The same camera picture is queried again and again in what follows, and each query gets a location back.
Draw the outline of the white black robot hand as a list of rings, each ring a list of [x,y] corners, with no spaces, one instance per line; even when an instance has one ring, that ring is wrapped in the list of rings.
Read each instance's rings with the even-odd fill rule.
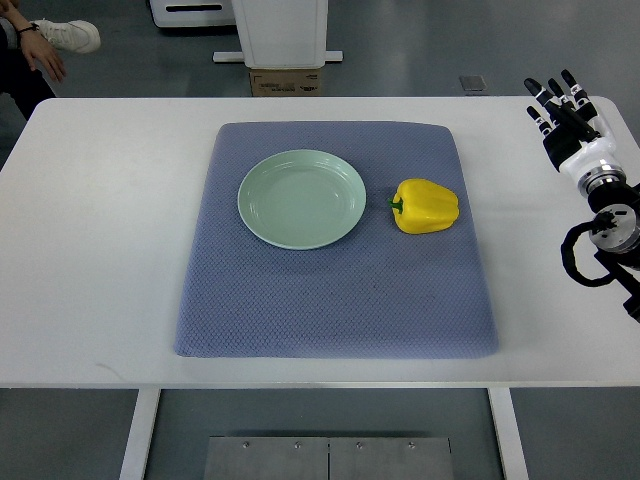
[[[543,148],[561,174],[571,178],[584,194],[598,184],[624,182],[626,175],[615,159],[617,142],[605,117],[586,90],[568,70],[563,84],[550,79],[547,86],[533,78],[524,86],[538,103],[527,113],[543,137]]]

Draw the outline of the bystander hand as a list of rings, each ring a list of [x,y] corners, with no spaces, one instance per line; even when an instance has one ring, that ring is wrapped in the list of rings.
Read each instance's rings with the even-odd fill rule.
[[[20,33],[20,48],[32,71],[40,65],[54,82],[62,82],[65,79],[63,60],[39,31],[26,30]]]

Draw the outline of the bystander forearm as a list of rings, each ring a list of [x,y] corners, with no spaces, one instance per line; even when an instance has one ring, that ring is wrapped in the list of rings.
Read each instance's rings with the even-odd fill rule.
[[[5,18],[19,34],[34,30],[34,25],[20,12],[18,1],[1,0],[1,16]]]

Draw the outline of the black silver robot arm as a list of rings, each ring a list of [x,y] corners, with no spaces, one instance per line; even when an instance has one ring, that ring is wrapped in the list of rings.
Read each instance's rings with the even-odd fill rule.
[[[618,282],[630,294],[623,303],[627,314],[639,319],[639,187],[627,184],[623,171],[596,168],[579,181],[594,217],[572,227],[560,247],[562,265],[570,278],[580,285],[597,288]],[[596,248],[594,258],[606,274],[588,278],[578,269],[575,245],[586,234]]]

